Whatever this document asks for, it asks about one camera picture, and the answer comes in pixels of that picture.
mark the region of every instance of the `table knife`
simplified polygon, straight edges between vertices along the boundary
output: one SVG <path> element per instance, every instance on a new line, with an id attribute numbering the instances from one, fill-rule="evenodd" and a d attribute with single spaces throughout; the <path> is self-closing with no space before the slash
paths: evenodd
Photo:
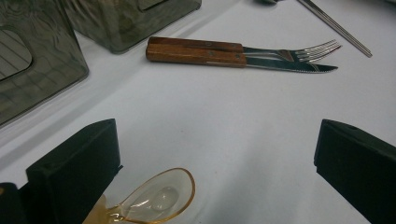
<path id="1" fill-rule="evenodd" d="M 296 63 L 248 57 L 241 44 L 179 39 L 152 36 L 148 40 L 146 57 L 153 62 L 193 63 L 226 67 L 258 67 L 273 70 L 325 73 L 337 69 L 335 66 Z"/>

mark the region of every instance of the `knife handle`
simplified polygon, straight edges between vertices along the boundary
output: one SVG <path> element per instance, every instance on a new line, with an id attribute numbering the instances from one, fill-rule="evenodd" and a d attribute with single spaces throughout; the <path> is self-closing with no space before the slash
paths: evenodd
<path id="1" fill-rule="evenodd" d="M 246 67 L 241 44 L 205 40 L 151 37 L 146 57 L 165 63 L 194 63 L 227 67 Z"/>

